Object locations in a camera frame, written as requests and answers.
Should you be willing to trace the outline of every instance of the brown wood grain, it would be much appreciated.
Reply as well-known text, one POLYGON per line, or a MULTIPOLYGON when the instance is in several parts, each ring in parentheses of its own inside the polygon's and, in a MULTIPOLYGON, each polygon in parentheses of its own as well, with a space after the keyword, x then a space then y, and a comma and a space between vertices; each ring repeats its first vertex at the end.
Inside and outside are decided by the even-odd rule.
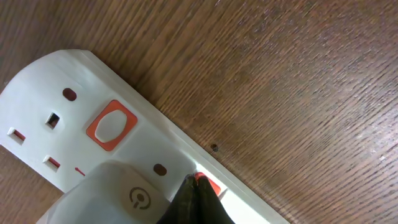
MULTIPOLYGON (((397 223, 396 6, 2 0, 0 90, 91 50, 290 222, 397 223)), ((35 222, 60 192, 1 152, 0 220, 35 222)))

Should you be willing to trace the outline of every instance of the circular logo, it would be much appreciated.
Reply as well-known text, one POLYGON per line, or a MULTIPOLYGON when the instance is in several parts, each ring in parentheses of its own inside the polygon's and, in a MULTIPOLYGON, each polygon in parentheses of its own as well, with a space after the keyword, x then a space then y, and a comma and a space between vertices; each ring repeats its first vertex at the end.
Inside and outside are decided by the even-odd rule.
POLYGON ((130 201, 134 204, 132 206, 133 208, 145 210, 150 207, 150 196, 148 192, 141 187, 133 187, 130 190, 130 201))

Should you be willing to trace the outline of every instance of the electrical outlet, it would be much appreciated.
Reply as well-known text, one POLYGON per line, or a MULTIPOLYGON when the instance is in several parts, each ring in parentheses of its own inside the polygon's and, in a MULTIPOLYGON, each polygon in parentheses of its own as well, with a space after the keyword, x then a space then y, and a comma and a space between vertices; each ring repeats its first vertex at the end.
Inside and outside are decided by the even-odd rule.
POLYGON ((0 144, 64 192, 113 159, 168 200, 187 174, 202 172, 234 202, 228 213, 287 223, 89 51, 31 63, 1 93, 0 108, 0 144))

